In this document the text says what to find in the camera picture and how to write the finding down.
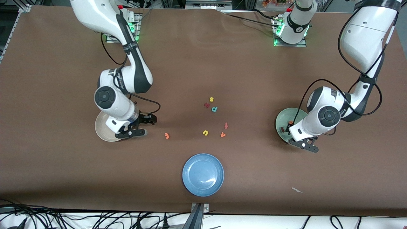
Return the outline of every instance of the wire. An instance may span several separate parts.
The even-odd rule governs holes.
[[[126,0],[126,2],[127,2],[128,5],[134,6],[134,7],[136,7],[136,8],[140,8],[140,6],[137,6],[137,5],[134,4],[134,3],[130,3],[130,0]]]
[[[293,5],[294,5],[294,3],[295,3],[295,1],[294,1],[293,3],[291,3],[291,5],[288,7],[288,9],[289,9],[289,8],[291,8],[291,6],[293,6]]]
[[[127,212],[127,213],[125,213],[125,214],[123,214],[122,216],[119,216],[118,218],[116,218],[115,220],[113,220],[109,225],[107,225],[105,228],[109,228],[110,226],[112,226],[113,224],[115,224],[115,223],[117,223],[116,221],[118,221],[120,218],[122,218],[123,216],[125,216],[125,215],[128,215],[128,214],[130,214],[129,212]]]
[[[387,38],[387,41],[386,41],[385,45],[383,46],[381,53],[379,54],[379,56],[376,58],[376,60],[374,61],[374,63],[371,65],[371,67],[368,69],[368,71],[367,71],[366,73],[364,73],[363,71],[361,71],[360,69],[358,69],[357,67],[355,67],[353,64],[351,64],[351,63],[345,58],[345,56],[344,56],[343,53],[342,53],[342,50],[341,50],[341,36],[342,36],[342,33],[343,33],[343,31],[344,31],[346,25],[348,25],[348,23],[350,22],[350,20],[357,14],[357,12],[358,12],[360,9],[361,9],[361,8],[358,8],[358,9],[352,14],[352,16],[350,16],[349,19],[345,22],[344,26],[342,27],[342,29],[341,29],[341,31],[340,31],[340,33],[339,33],[337,45],[338,45],[339,54],[341,55],[341,57],[343,58],[343,60],[344,60],[349,66],[351,66],[354,70],[358,71],[362,76],[369,78],[369,77],[367,76],[367,74],[371,71],[371,69],[375,66],[375,64],[376,64],[376,63],[379,61],[379,59],[382,57],[382,55],[383,55],[383,53],[384,53],[384,51],[385,51],[385,49],[386,49],[386,47],[387,47],[387,44],[388,44],[388,42],[389,42],[389,40],[390,40],[390,37],[391,37],[391,35],[392,35],[392,31],[390,32],[390,35],[389,35],[389,37]],[[394,18],[393,27],[396,25],[397,19],[398,19],[398,13],[396,14],[396,16],[395,16],[395,18]],[[326,80],[326,79],[318,79],[318,80],[314,81],[314,82],[307,88],[307,90],[306,90],[304,96],[302,97],[301,102],[300,102],[300,106],[298,107],[297,113],[296,113],[295,118],[294,118],[294,123],[295,123],[295,119],[296,119],[297,116],[298,116],[298,113],[299,113],[299,111],[300,111],[300,108],[301,108],[302,102],[304,101],[304,98],[305,98],[306,93],[308,92],[308,90],[310,89],[310,87],[311,87],[314,83],[316,83],[316,82],[318,82],[318,81],[326,81],[326,82],[330,83],[331,85],[333,85],[333,86],[342,94],[342,96],[344,97],[345,101],[349,104],[349,108],[350,108],[355,114],[360,115],[360,116],[367,116],[367,115],[371,115],[371,114],[375,113],[375,112],[379,109],[379,107],[380,107],[380,105],[381,105],[381,103],[382,103],[382,101],[383,101],[383,95],[382,95],[382,92],[381,92],[379,86],[378,86],[377,84],[373,84],[373,85],[376,87],[377,91],[379,92],[379,96],[380,96],[380,98],[379,98],[379,103],[378,103],[377,107],[376,107],[373,111],[371,111],[371,112],[369,112],[369,113],[366,113],[366,114],[359,113],[359,112],[355,111],[354,108],[350,105],[350,101],[346,98],[346,96],[344,95],[344,93],[342,92],[342,90],[341,90],[338,86],[336,86],[334,83],[332,83],[332,82],[329,81],[329,80]],[[348,93],[352,90],[352,88],[353,88],[358,82],[359,82],[359,79],[349,88]]]
[[[362,216],[358,216],[358,217],[359,217],[359,221],[357,222],[356,229],[359,229],[360,223],[362,222]]]
[[[126,59],[125,59],[122,63],[118,63],[118,62],[117,62],[116,60],[114,60],[113,57],[109,54],[109,52],[107,51],[107,49],[106,49],[106,47],[105,47],[105,43],[103,42],[103,33],[101,33],[101,42],[102,42],[102,46],[103,46],[103,49],[105,50],[106,54],[110,57],[110,59],[111,59],[114,63],[116,63],[116,64],[118,64],[118,65],[121,65],[121,64],[124,64],[124,63],[126,62],[126,60],[127,60],[127,55],[126,55]]]
[[[330,5],[332,4],[333,0],[330,0],[330,2],[328,3],[328,5],[325,7],[324,12],[326,12],[326,10],[328,10],[328,8],[330,7]]]
[[[5,200],[5,199],[1,199],[1,198],[0,198],[0,200],[5,201],[5,202],[9,202],[12,206],[15,206],[17,209],[22,210],[25,214],[28,214],[28,216],[30,216],[30,218],[33,220],[34,228],[35,228],[35,229],[37,229],[37,224],[35,223],[35,220],[34,220],[33,216],[35,216],[36,218],[38,218],[39,221],[43,224],[43,226],[46,227],[46,225],[45,225],[45,223],[42,221],[42,219],[39,218],[38,216],[36,216],[32,211],[30,211],[30,210],[28,210],[28,209],[25,209],[24,207],[19,206],[19,205],[17,205],[16,203],[11,202],[11,201],[9,201],[9,200]]]
[[[124,224],[122,221],[118,221],[118,222],[111,223],[111,224],[109,224],[108,226],[112,226],[113,224],[116,224],[116,223],[121,223],[122,226],[123,226],[123,229],[125,229],[125,224]]]
[[[242,4],[242,2],[243,2],[243,0],[241,0],[241,1],[239,2],[239,4],[234,8],[234,10],[237,9],[237,8],[240,6],[240,4]]]
[[[353,64],[351,64],[351,63],[348,61],[348,59],[346,59],[346,57],[344,56],[344,54],[342,53],[342,50],[341,50],[341,36],[342,36],[342,33],[343,33],[345,27],[348,25],[348,23],[350,22],[350,20],[352,20],[352,18],[357,14],[357,12],[359,12],[359,10],[360,10],[361,8],[362,8],[362,7],[358,8],[358,9],[352,14],[352,16],[350,16],[349,19],[345,22],[344,26],[342,27],[342,29],[341,29],[341,31],[340,31],[340,33],[339,33],[339,36],[338,36],[338,43],[337,43],[337,44],[338,44],[338,51],[339,51],[339,54],[341,55],[342,59],[343,59],[349,66],[351,66],[354,70],[356,70],[356,71],[358,71],[360,74],[362,74],[362,76],[369,78],[369,77],[367,76],[367,73],[370,72],[370,70],[373,68],[373,66],[377,63],[377,61],[380,59],[380,57],[381,57],[382,54],[384,53],[384,50],[385,50],[385,48],[387,47],[387,43],[389,42],[390,37],[391,37],[392,34],[390,33],[389,37],[387,38],[386,44],[384,45],[384,47],[383,47],[383,49],[382,49],[380,55],[377,57],[377,59],[376,59],[376,61],[374,62],[374,64],[372,64],[372,66],[369,68],[369,70],[368,70],[366,73],[364,73],[362,70],[358,69],[358,68],[355,67]],[[397,19],[398,19],[398,13],[396,14],[396,17],[394,18],[393,27],[396,25]]]
[[[118,81],[118,77],[117,77],[117,76],[113,76],[113,84],[114,84],[118,89],[121,90],[121,88],[116,84],[115,79]],[[137,98],[139,98],[139,99],[145,100],[145,101],[150,102],[150,103],[155,103],[155,104],[158,105],[158,108],[157,108],[155,111],[146,112],[147,114],[154,114],[154,113],[156,113],[157,111],[159,111],[159,110],[161,109],[161,104],[160,104],[159,102],[156,102],[156,101],[151,100],[151,99],[146,99],[146,98],[141,97],[141,96],[139,96],[139,95],[133,94],[133,93],[127,91],[126,89],[124,89],[124,91],[125,91],[126,93],[130,94],[131,96],[134,96],[134,97],[137,97]]]
[[[332,136],[332,135],[334,135],[335,133],[336,133],[336,127],[333,128],[333,133],[332,133],[332,134],[323,133],[323,135]]]
[[[149,113],[149,114],[154,114],[154,113],[156,113],[157,111],[159,111],[159,110],[161,109],[161,104],[160,104],[159,102],[156,102],[156,101],[154,101],[154,100],[150,100],[150,99],[143,98],[143,97],[141,97],[141,96],[138,96],[138,95],[133,94],[133,93],[130,93],[130,92],[129,92],[129,94],[132,95],[132,96],[134,96],[134,97],[137,97],[137,98],[139,98],[139,99],[145,100],[145,101],[147,101],[147,102],[157,104],[157,105],[158,105],[158,108],[157,108],[155,111],[147,112],[147,113]]]
[[[234,18],[240,18],[240,19],[243,19],[243,20],[247,20],[247,21],[251,21],[251,22],[255,22],[255,23],[259,23],[259,24],[265,24],[265,25],[269,25],[269,26],[272,26],[272,27],[278,27],[278,25],[275,25],[275,24],[259,22],[259,21],[256,21],[256,20],[252,20],[252,19],[249,19],[249,18],[242,18],[242,17],[239,17],[239,16],[231,15],[231,14],[227,14],[227,15],[229,15],[231,17],[234,17]]]
[[[182,214],[190,214],[190,212],[177,213],[177,214],[174,214],[174,215],[172,215],[172,216],[167,216],[167,219],[169,219],[169,218],[171,218],[171,217],[174,217],[174,216],[179,216],[179,215],[182,215]],[[155,225],[158,225],[158,224],[161,223],[162,221],[164,221],[164,219],[162,219],[162,220],[156,222],[155,224],[153,224],[153,225],[152,225],[151,227],[149,227],[148,229],[152,229]]]
[[[263,17],[268,18],[268,19],[273,19],[274,17],[278,16],[278,14],[275,15],[275,16],[267,16],[267,15],[263,14],[263,12],[261,12],[258,9],[251,9],[250,11],[256,11],[257,13],[261,14]]]
[[[342,90],[341,90],[338,86],[336,86],[334,83],[332,83],[331,81],[329,81],[329,80],[327,80],[327,79],[317,79],[317,80],[315,80],[314,82],[311,83],[311,85],[307,88],[307,90],[305,91],[304,95],[302,96],[302,99],[301,99],[301,102],[300,102],[300,106],[298,107],[297,113],[296,113],[296,115],[295,115],[295,117],[294,117],[294,120],[293,120],[294,123],[295,123],[295,119],[296,119],[297,116],[298,116],[298,112],[300,111],[302,102],[304,101],[305,95],[307,94],[307,92],[309,91],[309,89],[312,87],[312,85],[314,85],[314,84],[315,84],[316,82],[318,82],[318,81],[325,81],[325,82],[330,83],[332,86],[334,86],[334,87],[341,93],[341,95],[344,97],[345,101],[349,104],[349,108],[350,108],[355,114],[357,114],[357,115],[367,116],[367,115],[371,115],[371,114],[375,113],[375,112],[379,109],[379,107],[380,107],[380,105],[381,105],[381,103],[382,103],[382,100],[383,100],[383,95],[382,95],[382,92],[381,92],[379,86],[378,86],[377,84],[373,84],[373,85],[377,88],[377,91],[379,92],[379,97],[380,97],[380,98],[379,98],[379,103],[377,104],[376,108],[375,108],[373,111],[371,111],[371,112],[369,112],[369,113],[367,113],[367,114],[362,114],[362,113],[359,113],[359,112],[357,112],[357,111],[354,110],[354,108],[350,105],[350,101],[346,98],[345,94],[342,92]]]
[[[311,218],[311,215],[309,215],[308,218],[305,220],[304,225],[301,227],[301,229],[305,229],[305,226],[308,223],[309,218]]]
[[[335,224],[333,224],[333,221],[332,221],[333,218],[335,218],[335,219],[338,221],[339,225],[341,226],[341,229],[344,229],[344,227],[342,226],[342,224],[341,224],[341,222],[339,221],[338,217],[336,217],[336,216],[331,216],[331,217],[329,218],[329,221],[331,222],[331,225],[332,225],[334,228],[339,229],[339,228],[337,228],[337,227],[335,226]]]
[[[99,226],[107,219],[107,218],[104,218],[104,219],[102,220],[102,214],[101,214],[101,217],[99,218],[99,220],[96,221],[96,223],[93,225],[92,229],[97,229],[97,228],[99,228]],[[106,213],[105,216],[107,216],[108,214],[111,214],[110,216],[113,216],[115,213]]]
[[[12,212],[12,213],[8,214],[7,216],[3,217],[3,218],[0,220],[0,222],[3,221],[5,218],[9,217],[9,216],[12,215],[12,214],[14,214],[14,212]]]

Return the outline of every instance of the white robotic arm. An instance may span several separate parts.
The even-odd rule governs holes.
[[[153,84],[153,77],[122,11],[113,0],[70,2],[77,19],[84,26],[117,38],[130,61],[130,66],[104,70],[94,95],[96,105],[109,115],[106,125],[114,133],[120,134],[139,117],[137,106],[126,94],[147,92]]]
[[[296,0],[294,9],[281,15],[282,26],[276,35],[288,44],[299,43],[309,28],[309,23],[317,11],[315,0]]]
[[[398,12],[395,9],[397,3],[401,3],[401,0],[375,1],[375,4],[387,4],[387,6],[393,4],[393,6],[388,8],[383,5],[369,5],[356,9],[354,15],[344,26],[340,45],[362,66],[361,71],[366,74],[359,77],[359,82],[352,94],[325,86],[314,90],[307,103],[308,115],[289,128],[293,137],[289,144],[302,149],[312,148],[306,143],[309,139],[330,131],[340,120],[351,122],[361,117],[360,114],[365,111],[369,95],[375,86],[384,61],[382,43],[392,24],[391,32],[393,32],[393,21]]]

